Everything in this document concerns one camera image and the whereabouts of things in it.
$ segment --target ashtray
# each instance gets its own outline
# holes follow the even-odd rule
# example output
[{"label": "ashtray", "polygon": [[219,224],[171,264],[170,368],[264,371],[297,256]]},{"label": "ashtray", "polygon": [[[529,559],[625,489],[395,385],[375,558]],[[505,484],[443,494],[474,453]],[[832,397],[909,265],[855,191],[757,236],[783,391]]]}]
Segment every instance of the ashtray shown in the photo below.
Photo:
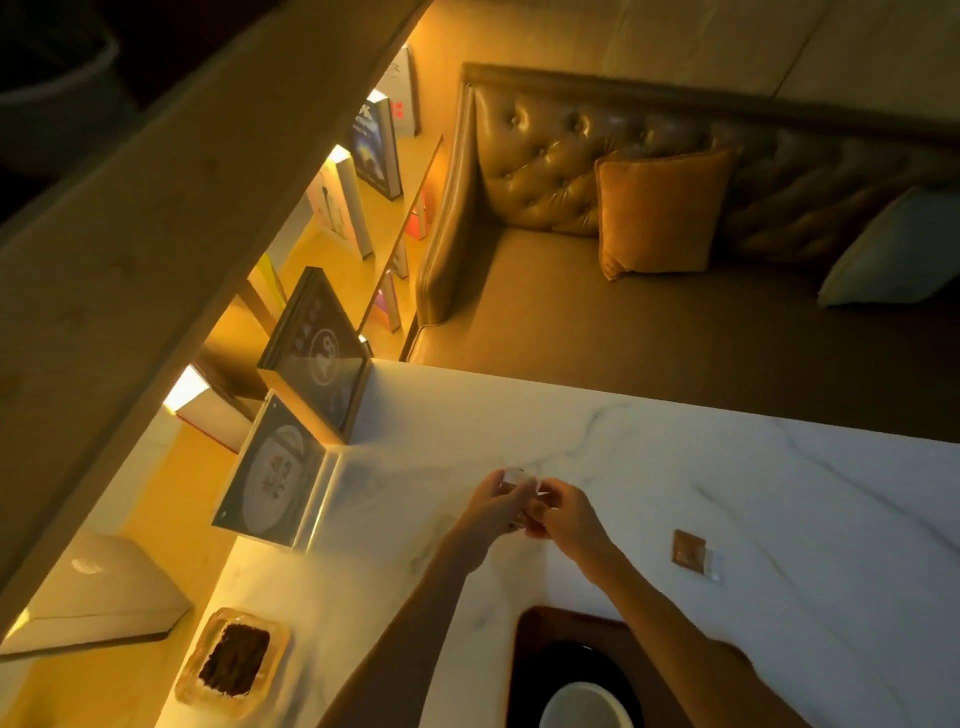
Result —
[{"label": "ashtray", "polygon": [[184,705],[247,717],[270,692],[289,642],[290,629],[283,624],[218,609],[183,666],[174,695]]}]

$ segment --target book cover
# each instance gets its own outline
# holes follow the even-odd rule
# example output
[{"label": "book cover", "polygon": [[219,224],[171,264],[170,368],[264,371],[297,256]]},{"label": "book cover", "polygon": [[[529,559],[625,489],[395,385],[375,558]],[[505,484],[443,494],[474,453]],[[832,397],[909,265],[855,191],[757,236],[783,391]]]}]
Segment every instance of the book cover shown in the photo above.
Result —
[{"label": "book cover", "polygon": [[213,525],[292,546],[325,453],[271,393],[240,452]]},{"label": "book cover", "polygon": [[410,210],[410,217],[407,218],[403,231],[417,240],[426,237],[426,202],[423,199],[423,192],[417,197],[417,203]]},{"label": "book cover", "polygon": [[403,194],[390,99],[380,91],[371,92],[353,120],[350,143],[361,180],[388,200]]},{"label": "book cover", "polygon": [[261,376],[285,400],[296,396],[327,426],[344,432],[368,362],[324,271],[304,268],[257,362]]},{"label": "book cover", "polygon": [[306,188],[306,196],[322,227],[361,258],[373,253],[350,152],[335,146]]},{"label": "book cover", "polygon": [[394,272],[391,270],[383,274],[383,284],[373,298],[371,315],[378,324],[388,331],[396,331],[400,328],[400,309],[396,304]]},{"label": "book cover", "polygon": [[390,258],[390,267],[398,278],[406,279],[410,275],[410,263],[407,260],[407,245],[403,242],[403,235],[396,242],[396,250]]},{"label": "book cover", "polygon": [[396,135],[416,136],[420,130],[417,124],[419,110],[409,46],[403,45],[400,48],[376,89],[390,99]]}]

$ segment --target white marble table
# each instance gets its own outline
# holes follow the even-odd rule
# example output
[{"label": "white marble table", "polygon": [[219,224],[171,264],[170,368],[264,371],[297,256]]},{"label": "white marble table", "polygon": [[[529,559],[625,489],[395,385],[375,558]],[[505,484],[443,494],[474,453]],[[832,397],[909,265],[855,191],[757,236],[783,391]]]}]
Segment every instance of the white marble table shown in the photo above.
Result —
[{"label": "white marble table", "polygon": [[[306,555],[238,539],[207,612],[291,625],[263,725],[312,728],[417,582],[476,481],[579,484],[614,540],[817,728],[960,725],[960,447],[377,362]],[[723,561],[669,562],[675,528]],[[422,726],[503,725],[517,617],[614,617],[552,544],[498,542],[468,581]],[[158,725],[228,725],[171,694]]]}]

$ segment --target coffee grounds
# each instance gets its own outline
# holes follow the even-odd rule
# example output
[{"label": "coffee grounds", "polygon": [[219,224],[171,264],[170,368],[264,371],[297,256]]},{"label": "coffee grounds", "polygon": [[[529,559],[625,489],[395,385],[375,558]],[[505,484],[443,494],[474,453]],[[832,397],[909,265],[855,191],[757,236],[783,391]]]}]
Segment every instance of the coffee grounds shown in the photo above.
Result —
[{"label": "coffee grounds", "polygon": [[246,624],[230,624],[206,658],[200,679],[208,688],[226,695],[246,695],[253,687],[270,633]]}]

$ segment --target hand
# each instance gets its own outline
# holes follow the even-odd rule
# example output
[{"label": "hand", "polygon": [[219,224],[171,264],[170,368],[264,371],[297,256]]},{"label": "hand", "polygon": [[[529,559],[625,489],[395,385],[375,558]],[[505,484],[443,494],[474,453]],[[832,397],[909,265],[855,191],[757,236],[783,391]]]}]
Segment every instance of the hand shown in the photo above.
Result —
[{"label": "hand", "polygon": [[470,496],[467,509],[450,530],[449,540],[460,553],[468,571],[477,570],[494,541],[516,530],[513,522],[537,490],[534,481],[515,488],[503,482],[503,469],[485,477]]},{"label": "hand", "polygon": [[553,539],[581,570],[615,552],[616,546],[582,490],[553,477],[543,480],[542,489],[546,495],[528,500],[523,508],[531,521],[527,536]]}]

